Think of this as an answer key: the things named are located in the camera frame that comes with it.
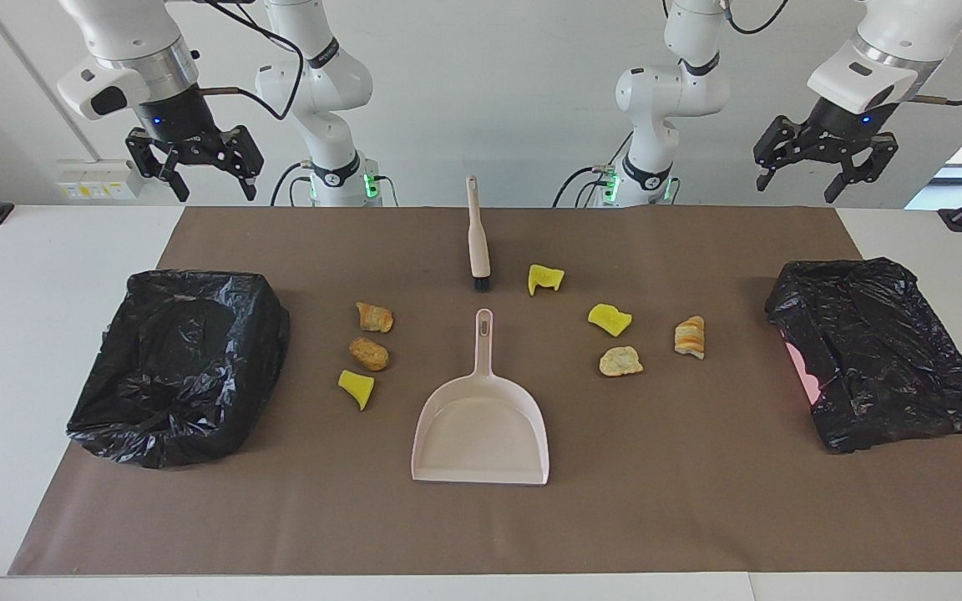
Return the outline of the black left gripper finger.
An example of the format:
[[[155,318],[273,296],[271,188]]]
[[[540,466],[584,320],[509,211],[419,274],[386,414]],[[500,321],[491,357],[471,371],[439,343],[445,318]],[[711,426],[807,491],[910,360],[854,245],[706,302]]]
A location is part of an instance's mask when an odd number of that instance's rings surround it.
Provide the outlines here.
[[[809,159],[812,138],[809,122],[794,123],[787,115],[778,115],[767,126],[753,145],[752,155],[761,172],[756,179],[756,190],[763,193],[778,169]]]
[[[836,137],[823,141],[823,157],[839,164],[840,172],[824,190],[823,198],[833,203],[849,185],[877,181],[899,144],[894,134],[875,134],[869,139],[844,140]]]

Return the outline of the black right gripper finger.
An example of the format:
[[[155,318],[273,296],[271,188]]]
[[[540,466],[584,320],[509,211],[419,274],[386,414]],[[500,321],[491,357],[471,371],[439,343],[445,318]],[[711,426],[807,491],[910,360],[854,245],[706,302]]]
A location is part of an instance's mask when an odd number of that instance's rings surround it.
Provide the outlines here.
[[[216,134],[213,165],[236,179],[247,201],[256,200],[256,180],[264,164],[264,157],[246,126],[238,125]]]
[[[173,144],[150,137],[145,129],[131,129],[126,134],[125,144],[141,176],[167,185],[180,203],[188,200],[190,188],[176,172],[179,153]]]

